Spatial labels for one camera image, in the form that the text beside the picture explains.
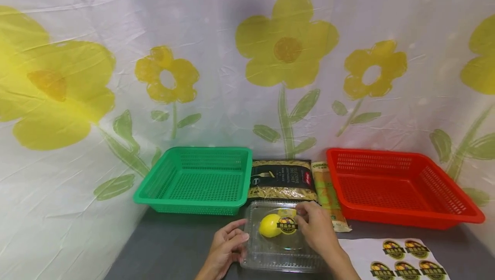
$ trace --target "yellow flower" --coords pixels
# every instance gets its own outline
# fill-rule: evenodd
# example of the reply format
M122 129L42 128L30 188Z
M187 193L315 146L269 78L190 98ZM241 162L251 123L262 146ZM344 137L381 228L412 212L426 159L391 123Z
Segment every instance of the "yellow flower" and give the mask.
M343 89L352 100L370 97L383 97L392 89L392 81L407 70L404 52L394 52L397 44L393 40L375 43L372 49L358 49L345 59L345 69L350 74L345 78ZM371 85L362 82L368 68L377 65L381 73Z
M33 150L81 141L114 106L105 87L115 59L103 46L50 43L40 24L0 6L0 121L17 120L13 134Z
M235 33L238 51L249 58L245 75L251 84L271 87L285 82L301 88L315 81L320 59L338 43L335 26L311 21L311 0L277 0L272 19L251 16Z
M461 81L481 94L495 94L495 15L476 27L469 39L469 49L479 54L461 71Z
M160 82L160 73L164 70L171 72L175 79L173 89ZM134 73L140 82L148 84L147 92L152 100L169 104L187 103L196 98L193 85L199 79L198 70L186 59L174 59L172 50L166 46L152 48L150 55L136 62Z

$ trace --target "yellow lemon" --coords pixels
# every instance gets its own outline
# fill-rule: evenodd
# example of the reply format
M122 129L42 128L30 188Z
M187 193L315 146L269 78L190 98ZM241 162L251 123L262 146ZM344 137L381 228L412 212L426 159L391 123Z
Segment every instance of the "yellow lemon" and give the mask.
M272 238L281 234L280 228L277 228L277 223L280 220L280 216L276 214L269 214L261 220L260 234L267 238Z

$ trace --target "gray table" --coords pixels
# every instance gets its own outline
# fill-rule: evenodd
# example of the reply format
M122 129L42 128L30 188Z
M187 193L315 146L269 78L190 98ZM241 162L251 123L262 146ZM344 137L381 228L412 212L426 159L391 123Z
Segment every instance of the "gray table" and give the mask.
M208 254L214 233L238 217L159 214L148 209L105 280L193 280ZM339 238L419 238L452 280L495 279L495 258L459 225L448 231L349 221L354 229ZM268 273L232 265L226 280L331 279L321 274Z

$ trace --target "white backdrop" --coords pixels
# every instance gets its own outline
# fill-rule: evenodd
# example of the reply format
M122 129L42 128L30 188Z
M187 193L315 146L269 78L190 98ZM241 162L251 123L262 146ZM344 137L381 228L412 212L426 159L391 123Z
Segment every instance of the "white backdrop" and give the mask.
M102 279L172 146L424 153L495 252L492 0L0 0L0 279Z

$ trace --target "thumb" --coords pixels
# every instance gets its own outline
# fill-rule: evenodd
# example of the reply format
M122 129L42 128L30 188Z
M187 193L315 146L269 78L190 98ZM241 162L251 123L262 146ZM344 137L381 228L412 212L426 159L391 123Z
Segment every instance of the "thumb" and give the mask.
M299 225L299 229L302 233L304 233L308 229L309 224L307 224L306 220L300 215L297 215L294 220L296 221L297 225Z
M248 233L235 235L234 238L226 241L223 244L222 248L225 252L230 252L230 251L234 250L236 247L238 247L241 244L243 244L244 242L246 242L248 239L249 239Z

